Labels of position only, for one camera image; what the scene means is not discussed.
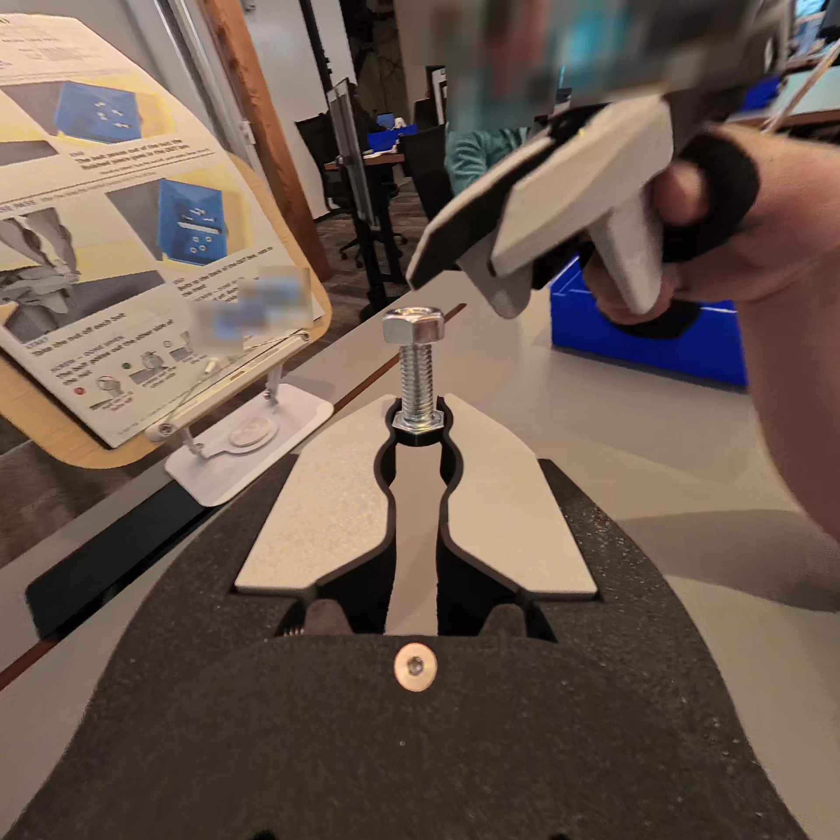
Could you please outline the silver hex bolt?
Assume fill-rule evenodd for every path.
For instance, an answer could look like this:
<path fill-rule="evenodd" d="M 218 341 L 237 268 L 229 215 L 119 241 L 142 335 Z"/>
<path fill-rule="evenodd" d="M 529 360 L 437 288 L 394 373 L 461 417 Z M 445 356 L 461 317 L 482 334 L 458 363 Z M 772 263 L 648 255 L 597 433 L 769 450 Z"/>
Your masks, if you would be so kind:
<path fill-rule="evenodd" d="M 445 336 L 445 316 L 438 308 L 405 307 L 387 311 L 383 338 L 398 347 L 402 407 L 410 415 L 436 410 L 433 344 Z"/>

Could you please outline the wooden pillar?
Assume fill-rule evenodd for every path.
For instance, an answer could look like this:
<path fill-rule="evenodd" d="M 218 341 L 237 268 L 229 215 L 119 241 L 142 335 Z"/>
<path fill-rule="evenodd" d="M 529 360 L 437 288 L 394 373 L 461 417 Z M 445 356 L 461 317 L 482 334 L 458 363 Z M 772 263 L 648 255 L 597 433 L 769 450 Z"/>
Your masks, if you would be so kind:
<path fill-rule="evenodd" d="M 322 248 L 298 171 L 270 97 L 245 13 L 239 1 L 201 1 L 228 80 L 255 137 L 255 149 L 269 189 L 295 242 L 315 276 L 329 280 L 333 270 Z"/>

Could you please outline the person's right hand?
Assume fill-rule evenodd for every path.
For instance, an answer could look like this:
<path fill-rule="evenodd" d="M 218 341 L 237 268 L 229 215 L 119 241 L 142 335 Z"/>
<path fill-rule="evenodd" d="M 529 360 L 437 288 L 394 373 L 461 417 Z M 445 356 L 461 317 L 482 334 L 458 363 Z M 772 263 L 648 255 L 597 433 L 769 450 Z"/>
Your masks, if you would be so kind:
<path fill-rule="evenodd" d="M 762 133 L 743 126 L 713 132 L 737 145 L 756 165 L 759 194 L 738 231 L 711 252 L 663 268 L 653 309 L 633 314 L 600 256 L 593 255 L 583 277 L 609 320 L 635 324 L 661 316 L 673 300 L 732 301 L 742 323 L 748 310 L 784 290 L 838 279 L 839 150 L 828 143 Z"/>

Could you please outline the blue plastic bin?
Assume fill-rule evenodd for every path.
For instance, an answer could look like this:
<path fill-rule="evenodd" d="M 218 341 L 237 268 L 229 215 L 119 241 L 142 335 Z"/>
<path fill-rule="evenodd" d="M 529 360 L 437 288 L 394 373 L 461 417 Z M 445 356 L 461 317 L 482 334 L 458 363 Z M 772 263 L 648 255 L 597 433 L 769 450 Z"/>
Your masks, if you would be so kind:
<path fill-rule="evenodd" d="M 731 301 L 676 301 L 650 323 L 618 326 L 597 307 L 577 258 L 549 288 L 552 342 L 558 347 L 738 388 L 748 383 Z"/>

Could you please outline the white stand base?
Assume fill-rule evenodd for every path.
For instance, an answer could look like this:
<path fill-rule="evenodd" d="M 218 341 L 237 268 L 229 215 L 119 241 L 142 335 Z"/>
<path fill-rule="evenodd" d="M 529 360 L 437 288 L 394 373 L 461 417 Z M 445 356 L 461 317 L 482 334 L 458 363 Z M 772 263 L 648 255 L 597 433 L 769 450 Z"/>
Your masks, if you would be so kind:
<path fill-rule="evenodd" d="M 183 430 L 164 470 L 203 508 L 231 501 L 333 414 L 333 405 L 286 383 L 258 396 L 205 432 Z"/>

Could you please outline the silver hex nut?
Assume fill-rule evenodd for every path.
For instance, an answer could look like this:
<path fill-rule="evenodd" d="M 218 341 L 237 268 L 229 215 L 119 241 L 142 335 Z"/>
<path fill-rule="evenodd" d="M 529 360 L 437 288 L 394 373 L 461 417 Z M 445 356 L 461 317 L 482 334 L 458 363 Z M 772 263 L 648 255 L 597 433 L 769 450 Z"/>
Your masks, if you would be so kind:
<path fill-rule="evenodd" d="M 436 409 L 423 415 L 410 415 L 400 410 L 394 415 L 392 426 L 402 436 L 425 438 L 439 434 L 445 428 L 445 415 Z"/>

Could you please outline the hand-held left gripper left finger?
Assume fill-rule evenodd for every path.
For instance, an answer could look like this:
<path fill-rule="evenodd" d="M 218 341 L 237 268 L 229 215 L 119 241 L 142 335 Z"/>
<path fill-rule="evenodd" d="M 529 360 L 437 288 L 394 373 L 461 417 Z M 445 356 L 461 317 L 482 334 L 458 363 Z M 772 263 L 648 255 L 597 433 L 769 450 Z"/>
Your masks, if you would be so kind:
<path fill-rule="evenodd" d="M 238 593 L 315 596 L 390 546 L 397 404 L 392 394 L 374 399 L 305 445 L 238 573 Z"/>

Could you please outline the white sheet clip bar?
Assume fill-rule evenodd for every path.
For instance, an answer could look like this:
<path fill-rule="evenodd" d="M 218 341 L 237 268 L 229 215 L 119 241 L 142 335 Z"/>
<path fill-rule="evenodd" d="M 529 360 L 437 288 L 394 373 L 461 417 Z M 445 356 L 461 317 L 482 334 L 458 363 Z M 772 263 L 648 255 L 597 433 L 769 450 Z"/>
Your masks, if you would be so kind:
<path fill-rule="evenodd" d="M 204 415 L 227 403 L 256 382 L 264 381 L 312 340 L 314 328 L 298 329 L 280 339 L 259 343 L 228 364 L 214 361 L 210 371 L 175 399 L 173 406 L 144 430 L 154 444 L 172 437 Z"/>

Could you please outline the instruction sheet on wooden board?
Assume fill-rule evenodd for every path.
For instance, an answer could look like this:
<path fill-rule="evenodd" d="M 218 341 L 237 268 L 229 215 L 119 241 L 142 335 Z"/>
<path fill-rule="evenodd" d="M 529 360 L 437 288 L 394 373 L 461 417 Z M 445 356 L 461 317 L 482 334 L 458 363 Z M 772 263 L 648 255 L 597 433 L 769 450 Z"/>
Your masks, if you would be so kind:
<path fill-rule="evenodd" d="M 229 157 L 254 194 L 293 263 L 299 268 L 310 268 L 308 258 L 281 215 L 271 190 L 245 162 L 234 154 L 229 154 Z M 310 268 L 310 273 L 311 292 L 323 310 L 321 318 L 303 333 L 296 333 L 269 347 L 260 348 L 253 360 L 227 374 L 220 383 L 189 396 L 184 404 L 164 419 L 164 424 L 174 426 L 175 431 L 179 432 L 183 427 L 199 421 L 229 403 L 249 386 L 264 382 L 269 373 L 287 364 L 290 358 L 305 347 L 314 345 L 326 333 L 331 323 L 332 305 L 316 270 Z M 150 437 L 142 431 L 117 448 L 106 448 L 36 382 L 21 372 L 6 354 L 2 354 L 1 361 L 1 414 L 52 458 L 83 469 L 127 466 L 175 439 L 175 432 L 162 437 Z"/>

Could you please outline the glass desk divider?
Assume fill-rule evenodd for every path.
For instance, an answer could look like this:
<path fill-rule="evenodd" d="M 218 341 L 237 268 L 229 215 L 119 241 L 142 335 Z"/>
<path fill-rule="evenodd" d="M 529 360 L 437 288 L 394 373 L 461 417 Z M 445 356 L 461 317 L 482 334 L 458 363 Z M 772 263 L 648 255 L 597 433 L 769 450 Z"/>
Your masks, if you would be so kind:
<path fill-rule="evenodd" d="M 375 212 L 364 164 L 364 152 L 371 149 L 367 135 L 375 131 L 373 118 L 364 110 L 356 85 L 347 77 L 328 91 L 327 100 L 340 162 L 349 177 L 356 214 L 373 226 Z"/>

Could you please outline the printed instruction sheet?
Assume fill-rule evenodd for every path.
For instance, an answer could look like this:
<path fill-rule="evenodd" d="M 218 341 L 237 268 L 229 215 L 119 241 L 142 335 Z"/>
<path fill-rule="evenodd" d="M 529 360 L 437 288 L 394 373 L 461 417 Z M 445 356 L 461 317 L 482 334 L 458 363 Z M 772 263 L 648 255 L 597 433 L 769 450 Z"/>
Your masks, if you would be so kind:
<path fill-rule="evenodd" d="M 233 158 L 82 22 L 3 14 L 2 350 L 117 448 L 323 315 Z"/>

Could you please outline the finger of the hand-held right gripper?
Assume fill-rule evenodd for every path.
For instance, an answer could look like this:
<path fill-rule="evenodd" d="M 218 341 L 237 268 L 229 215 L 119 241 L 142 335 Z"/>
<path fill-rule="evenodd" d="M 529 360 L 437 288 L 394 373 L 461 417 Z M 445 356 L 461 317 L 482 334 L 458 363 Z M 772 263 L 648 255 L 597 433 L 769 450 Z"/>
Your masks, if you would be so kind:
<path fill-rule="evenodd" d="M 592 257 L 592 244 L 580 234 L 507 274 L 494 268 L 491 252 L 512 188 L 578 133 L 591 116 L 590 106 L 551 116 L 532 139 L 449 201 L 426 227 L 416 247 L 406 272 L 410 287 L 421 289 L 456 265 L 496 315 L 514 319 L 528 306 L 532 291 L 547 286 L 572 261 L 577 259 L 580 268 L 585 268 Z"/>
<path fill-rule="evenodd" d="M 494 270 L 510 275 L 586 232 L 629 310 L 651 312 L 662 285 L 664 223 L 648 185 L 673 153 L 666 100 L 607 105 L 512 188 L 490 255 Z"/>

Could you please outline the wooden standing desk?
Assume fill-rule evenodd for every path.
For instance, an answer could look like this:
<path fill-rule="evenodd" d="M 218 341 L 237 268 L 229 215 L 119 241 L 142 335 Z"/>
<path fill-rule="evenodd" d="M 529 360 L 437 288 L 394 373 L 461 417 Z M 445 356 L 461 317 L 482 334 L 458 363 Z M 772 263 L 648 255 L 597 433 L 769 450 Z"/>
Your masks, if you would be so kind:
<path fill-rule="evenodd" d="M 406 285 L 400 258 L 403 255 L 401 245 L 406 245 L 407 239 L 396 234 L 389 213 L 390 201 L 396 195 L 393 170 L 396 165 L 403 162 L 403 156 L 394 151 L 364 157 L 371 202 L 374 207 L 375 224 L 373 226 L 360 220 L 356 214 L 349 177 L 341 165 L 340 158 L 338 157 L 333 164 L 327 164 L 325 167 L 328 171 L 338 170 L 348 195 L 352 197 L 349 215 L 355 235 L 353 245 L 359 247 L 368 282 L 368 302 L 361 310 L 361 321 L 366 321 L 376 313 L 389 308 L 396 300 L 396 296 L 390 296 L 387 293 L 386 282 L 395 283 L 401 287 Z"/>

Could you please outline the black office chair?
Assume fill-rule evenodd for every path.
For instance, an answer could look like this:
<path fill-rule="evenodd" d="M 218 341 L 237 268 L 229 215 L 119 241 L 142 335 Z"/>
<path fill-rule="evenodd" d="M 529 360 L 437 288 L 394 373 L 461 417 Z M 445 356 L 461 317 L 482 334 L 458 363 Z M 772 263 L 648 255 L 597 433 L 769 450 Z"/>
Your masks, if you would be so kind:
<path fill-rule="evenodd" d="M 427 220 L 432 221 L 454 197 L 445 168 L 445 126 L 404 134 L 397 148 Z"/>
<path fill-rule="evenodd" d="M 332 122 L 326 112 L 316 117 L 296 122 L 297 130 L 318 168 L 321 180 L 322 197 L 329 213 L 348 213 L 352 197 L 348 195 L 341 174 L 338 170 L 326 169 L 339 156 L 339 148 L 334 136 Z"/>

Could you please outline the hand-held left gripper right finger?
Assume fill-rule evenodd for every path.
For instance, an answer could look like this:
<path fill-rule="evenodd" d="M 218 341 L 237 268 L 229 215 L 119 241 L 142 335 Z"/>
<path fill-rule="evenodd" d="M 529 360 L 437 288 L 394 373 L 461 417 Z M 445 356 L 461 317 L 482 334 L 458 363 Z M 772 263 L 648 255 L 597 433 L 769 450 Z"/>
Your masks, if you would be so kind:
<path fill-rule="evenodd" d="M 592 573 L 537 456 L 508 428 L 449 393 L 455 456 L 442 523 L 455 553 L 526 599 L 593 599 Z"/>

